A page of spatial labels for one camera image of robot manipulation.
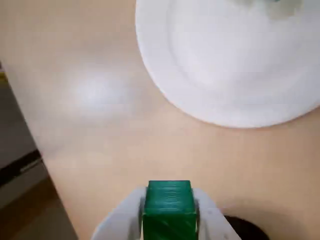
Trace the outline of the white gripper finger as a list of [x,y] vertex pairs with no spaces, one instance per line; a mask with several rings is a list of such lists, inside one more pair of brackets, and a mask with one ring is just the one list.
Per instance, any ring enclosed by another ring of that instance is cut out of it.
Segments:
[[92,240],[142,239],[142,215],[147,188],[134,189],[96,227]]
[[211,197],[200,188],[193,188],[198,213],[199,240],[241,240]]

